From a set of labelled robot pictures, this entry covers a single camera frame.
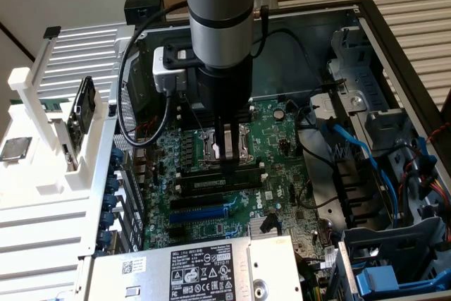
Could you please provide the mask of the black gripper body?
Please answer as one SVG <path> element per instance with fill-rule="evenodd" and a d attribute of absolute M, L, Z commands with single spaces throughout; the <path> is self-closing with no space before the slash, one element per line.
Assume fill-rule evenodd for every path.
<path fill-rule="evenodd" d="M 229 123 L 252 93 L 253 59 L 245 58 L 231 68 L 202 66 L 196 69 L 201 103 L 222 123 Z"/>

